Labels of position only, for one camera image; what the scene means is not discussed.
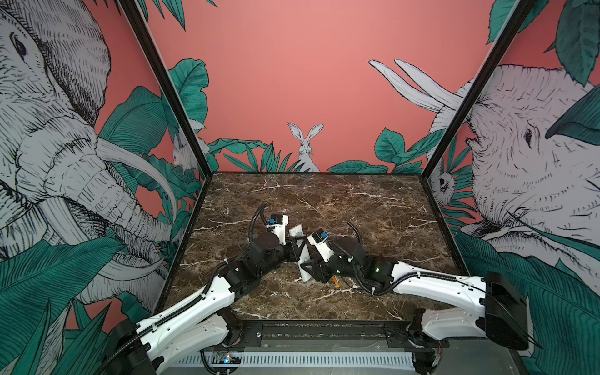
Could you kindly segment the white remote control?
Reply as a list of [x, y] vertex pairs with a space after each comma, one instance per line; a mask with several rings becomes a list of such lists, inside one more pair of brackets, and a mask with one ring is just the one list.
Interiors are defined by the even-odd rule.
[[298, 248], [298, 269], [301, 274], [302, 281], [304, 283], [309, 282], [313, 277], [306, 272], [302, 265], [310, 261], [309, 248], [308, 248], [308, 240], [303, 232], [303, 227], [301, 224], [291, 228], [288, 231], [289, 235], [295, 239], [296, 246]]

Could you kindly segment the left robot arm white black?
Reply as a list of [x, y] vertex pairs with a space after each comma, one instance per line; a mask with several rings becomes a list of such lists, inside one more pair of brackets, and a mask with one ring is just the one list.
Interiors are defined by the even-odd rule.
[[96, 372], [162, 374], [192, 353], [235, 345], [243, 328], [231, 305], [256, 289], [264, 275], [283, 263], [298, 262], [307, 251], [305, 236], [281, 244], [276, 234], [261, 234], [245, 252], [220, 262], [197, 292], [139, 323], [123, 324]]

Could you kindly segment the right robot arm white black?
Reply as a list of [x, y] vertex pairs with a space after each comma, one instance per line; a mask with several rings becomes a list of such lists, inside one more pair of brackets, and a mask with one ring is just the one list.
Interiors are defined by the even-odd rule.
[[415, 314], [409, 331], [435, 340], [487, 338], [523, 351], [537, 342], [528, 327], [528, 303], [501, 273], [459, 276], [415, 267], [392, 258], [373, 256], [361, 241], [345, 244], [316, 232], [294, 242], [298, 265], [315, 281], [353, 278], [373, 297], [412, 295], [445, 303], [448, 309]]

